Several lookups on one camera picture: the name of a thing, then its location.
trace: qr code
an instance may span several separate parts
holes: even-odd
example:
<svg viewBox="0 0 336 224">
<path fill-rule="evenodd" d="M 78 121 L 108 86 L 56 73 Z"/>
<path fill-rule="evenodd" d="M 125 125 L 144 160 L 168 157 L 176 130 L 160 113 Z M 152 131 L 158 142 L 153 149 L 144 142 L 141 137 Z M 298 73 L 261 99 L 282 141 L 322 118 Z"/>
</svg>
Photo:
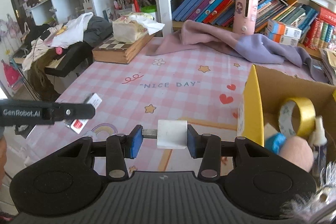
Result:
<svg viewBox="0 0 336 224">
<path fill-rule="evenodd" d="M 294 31 L 294 37 L 299 38 L 300 37 L 300 31 L 295 30 Z"/>
</svg>

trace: tape roll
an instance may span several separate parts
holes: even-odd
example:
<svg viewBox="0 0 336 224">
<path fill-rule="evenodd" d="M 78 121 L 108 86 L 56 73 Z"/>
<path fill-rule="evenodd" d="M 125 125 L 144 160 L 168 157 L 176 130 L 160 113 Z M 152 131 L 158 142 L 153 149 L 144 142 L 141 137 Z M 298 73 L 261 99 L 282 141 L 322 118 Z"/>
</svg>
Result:
<svg viewBox="0 0 336 224">
<path fill-rule="evenodd" d="M 293 129 L 292 114 L 295 106 L 300 111 L 300 124 L 297 132 Z M 297 135 L 308 139 L 309 135 L 315 130 L 315 108 L 313 103 L 304 97 L 287 98 L 280 108 L 279 128 L 280 132 L 286 137 Z"/>
</svg>

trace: pink ball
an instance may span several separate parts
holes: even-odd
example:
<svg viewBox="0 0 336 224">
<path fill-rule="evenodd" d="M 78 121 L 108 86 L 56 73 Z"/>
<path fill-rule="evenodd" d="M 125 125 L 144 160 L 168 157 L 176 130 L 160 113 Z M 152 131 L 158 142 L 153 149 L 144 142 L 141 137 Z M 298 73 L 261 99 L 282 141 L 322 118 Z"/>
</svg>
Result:
<svg viewBox="0 0 336 224">
<path fill-rule="evenodd" d="M 63 49 L 62 49 L 61 47 L 57 47 L 57 48 L 56 48 L 56 53 L 57 53 L 58 55 L 61 55 L 62 52 L 63 52 Z"/>
<path fill-rule="evenodd" d="M 307 141 L 298 136 L 287 139 L 279 156 L 309 172 L 313 166 L 314 155 Z"/>
</svg>

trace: chessboard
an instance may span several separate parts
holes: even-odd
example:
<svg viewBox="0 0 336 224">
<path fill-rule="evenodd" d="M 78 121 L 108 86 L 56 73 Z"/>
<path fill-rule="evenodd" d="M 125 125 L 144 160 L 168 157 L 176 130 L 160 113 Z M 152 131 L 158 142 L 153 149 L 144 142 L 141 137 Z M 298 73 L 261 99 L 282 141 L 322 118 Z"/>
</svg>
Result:
<svg viewBox="0 0 336 224">
<path fill-rule="evenodd" d="M 114 37 L 109 38 L 107 41 L 104 41 L 99 48 L 103 49 L 128 49 L 133 45 L 133 43 L 120 42 L 114 39 Z"/>
<path fill-rule="evenodd" d="M 134 43 L 124 43 L 107 38 L 92 50 L 95 61 L 128 64 L 140 50 L 152 39 L 154 35 L 146 34 Z"/>
</svg>

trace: purple book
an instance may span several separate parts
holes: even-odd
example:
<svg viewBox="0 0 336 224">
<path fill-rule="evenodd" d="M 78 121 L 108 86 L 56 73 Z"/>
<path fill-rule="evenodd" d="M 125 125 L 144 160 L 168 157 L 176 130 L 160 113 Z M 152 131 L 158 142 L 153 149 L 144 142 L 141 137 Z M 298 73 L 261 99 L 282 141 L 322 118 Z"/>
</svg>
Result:
<svg viewBox="0 0 336 224">
<path fill-rule="evenodd" d="M 211 0 L 203 0 L 202 3 L 193 11 L 193 13 L 187 18 L 190 20 L 195 20 L 195 18 L 207 7 Z"/>
</svg>

